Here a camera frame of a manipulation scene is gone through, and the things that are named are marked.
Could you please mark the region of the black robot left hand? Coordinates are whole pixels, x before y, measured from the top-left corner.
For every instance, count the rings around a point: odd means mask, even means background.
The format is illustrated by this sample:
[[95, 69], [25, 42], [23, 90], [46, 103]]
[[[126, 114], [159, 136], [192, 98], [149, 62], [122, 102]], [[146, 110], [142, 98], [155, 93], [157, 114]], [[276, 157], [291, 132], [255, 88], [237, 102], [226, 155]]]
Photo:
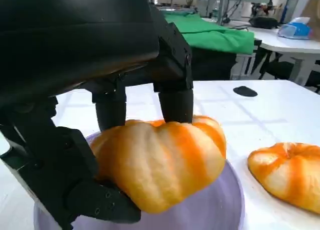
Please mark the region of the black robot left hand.
[[1, 160], [62, 229], [80, 215], [135, 223], [79, 130], [56, 127], [57, 95], [86, 89], [100, 130], [124, 125], [126, 72], [146, 69], [165, 121], [193, 118], [192, 53], [149, 0], [0, 0]]

